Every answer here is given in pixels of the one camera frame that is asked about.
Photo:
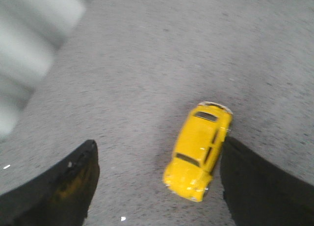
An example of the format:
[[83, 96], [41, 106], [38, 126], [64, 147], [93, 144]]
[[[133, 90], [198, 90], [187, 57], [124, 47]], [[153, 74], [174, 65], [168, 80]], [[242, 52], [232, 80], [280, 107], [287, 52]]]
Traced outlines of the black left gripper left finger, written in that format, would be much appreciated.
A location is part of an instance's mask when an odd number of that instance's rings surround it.
[[2, 226], [81, 226], [100, 176], [98, 147], [86, 140], [29, 182], [1, 195]]

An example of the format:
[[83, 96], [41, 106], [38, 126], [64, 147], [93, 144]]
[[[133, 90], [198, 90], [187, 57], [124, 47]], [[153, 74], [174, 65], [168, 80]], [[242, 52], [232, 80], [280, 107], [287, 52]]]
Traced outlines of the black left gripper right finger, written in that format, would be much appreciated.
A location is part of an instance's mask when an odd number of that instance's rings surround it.
[[237, 226], [312, 226], [314, 187], [227, 137], [220, 164], [223, 198]]

